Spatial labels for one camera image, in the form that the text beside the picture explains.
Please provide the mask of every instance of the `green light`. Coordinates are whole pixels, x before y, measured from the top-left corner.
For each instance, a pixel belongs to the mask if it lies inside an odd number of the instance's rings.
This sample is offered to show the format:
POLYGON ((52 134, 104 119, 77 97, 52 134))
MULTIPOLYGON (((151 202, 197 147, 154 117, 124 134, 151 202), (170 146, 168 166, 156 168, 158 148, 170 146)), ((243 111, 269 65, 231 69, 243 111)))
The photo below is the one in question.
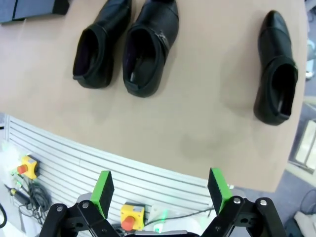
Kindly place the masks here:
POLYGON ((164 222, 164 220, 167 218, 167 216, 168 216, 168 210, 166 209, 165 211, 163 211, 163 213, 162 213, 162 221, 164 222))
POLYGON ((154 231, 160 234, 162 232, 162 227, 163 227, 163 224, 158 223, 158 224, 154 225, 154 231))

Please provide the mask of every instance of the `black leather shoe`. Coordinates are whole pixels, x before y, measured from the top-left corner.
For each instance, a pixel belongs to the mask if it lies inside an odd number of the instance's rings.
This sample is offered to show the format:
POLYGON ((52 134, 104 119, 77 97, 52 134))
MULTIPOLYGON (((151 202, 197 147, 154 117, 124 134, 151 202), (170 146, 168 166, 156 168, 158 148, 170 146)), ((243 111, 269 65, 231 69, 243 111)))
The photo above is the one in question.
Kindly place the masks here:
POLYGON ((267 14, 261 27, 258 49, 262 76, 254 113, 266 124, 279 125, 291 116, 298 78, 290 35, 279 12, 267 14))
POLYGON ((148 97, 160 84, 164 64, 179 31, 175 0, 147 0, 127 33, 123 79, 127 91, 148 97))
POLYGON ((110 84, 113 73, 113 48, 131 18, 132 0, 108 0, 94 23, 82 33, 73 75, 86 88, 110 84))

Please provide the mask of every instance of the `white slatwall panel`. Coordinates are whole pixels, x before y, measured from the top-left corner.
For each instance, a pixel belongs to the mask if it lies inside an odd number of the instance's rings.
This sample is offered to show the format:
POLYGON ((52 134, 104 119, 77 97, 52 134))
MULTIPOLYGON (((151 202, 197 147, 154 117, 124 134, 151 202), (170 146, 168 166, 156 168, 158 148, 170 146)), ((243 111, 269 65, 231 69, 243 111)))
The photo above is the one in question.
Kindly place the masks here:
MULTIPOLYGON (((78 196, 93 191, 102 170, 112 172, 115 187, 108 220, 120 221, 120 208, 127 202, 176 206, 184 212, 212 205, 207 180, 119 157, 56 136, 7 116, 5 138, 41 161, 39 182, 50 192, 53 203, 72 206, 78 196)), ((89 232, 80 236, 90 236, 89 232)))

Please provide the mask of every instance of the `cable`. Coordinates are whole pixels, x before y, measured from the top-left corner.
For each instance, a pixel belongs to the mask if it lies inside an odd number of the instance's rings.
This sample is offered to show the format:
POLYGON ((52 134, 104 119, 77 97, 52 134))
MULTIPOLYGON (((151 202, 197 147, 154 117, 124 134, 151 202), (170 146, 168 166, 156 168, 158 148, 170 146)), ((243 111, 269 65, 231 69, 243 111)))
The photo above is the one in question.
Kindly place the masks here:
POLYGON ((3 208, 3 206, 1 205, 1 203, 0 203, 0 210, 1 210, 1 212, 3 214, 3 218, 4 218, 3 222, 0 224, 0 229, 1 229, 1 228, 3 228, 6 225, 6 222, 8 221, 8 218, 6 216, 6 212, 5 212, 4 208, 3 208))
POLYGON ((315 214, 315 207, 316 207, 316 202, 313 203, 312 205, 310 205, 306 211, 303 210, 303 203, 306 200, 306 197, 310 194, 310 193, 316 193, 316 189, 311 189, 309 190, 303 197, 302 201, 301 201, 301 205, 300 205, 300 210, 302 213, 306 214, 306 215, 311 215, 311 214, 315 214))
POLYGON ((24 180, 28 187, 26 191, 26 188, 24 188, 23 185, 21 186, 21 188, 29 195, 31 202, 30 206, 20 205, 19 212, 25 216, 34 217, 40 225, 43 225, 46 218, 45 212, 51 206, 50 196, 43 185, 35 183, 33 180, 27 182, 27 180, 20 174, 19 177, 24 180), (31 211, 32 213, 26 214, 21 210, 22 207, 25 207, 26 210, 31 211))
POLYGON ((195 212, 195 213, 191 213, 191 214, 188 214, 188 215, 184 215, 184 216, 176 216, 176 217, 168 217, 168 218, 156 219, 156 220, 147 222, 145 224, 145 226, 148 226, 148 225, 150 225, 150 224, 152 224, 154 222, 158 222, 158 221, 174 220, 174 219, 180 219, 180 218, 185 218, 185 217, 189 217, 189 216, 194 216, 194 215, 200 214, 202 212, 207 212, 207 211, 211 211, 211 210, 214 210, 214 208, 211 207, 211 208, 208 208, 208 209, 205 209, 205 210, 202 210, 202 211, 198 211, 198 212, 195 212))

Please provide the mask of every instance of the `red button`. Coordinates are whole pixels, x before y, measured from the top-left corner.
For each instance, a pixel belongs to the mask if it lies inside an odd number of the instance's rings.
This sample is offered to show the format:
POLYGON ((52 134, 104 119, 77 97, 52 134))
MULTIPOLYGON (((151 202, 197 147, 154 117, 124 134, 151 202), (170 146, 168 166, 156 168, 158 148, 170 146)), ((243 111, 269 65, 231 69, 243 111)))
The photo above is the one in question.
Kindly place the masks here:
POLYGON ((25 173, 26 171, 28 171, 28 167, 27 167, 26 164, 20 165, 20 166, 18 166, 16 169, 17 169, 17 171, 18 171, 19 174, 23 174, 23 173, 25 173))
POLYGON ((121 223, 121 226, 124 230, 126 231, 131 231, 133 230, 133 226, 135 223, 135 218, 132 216, 126 217, 126 219, 121 223))

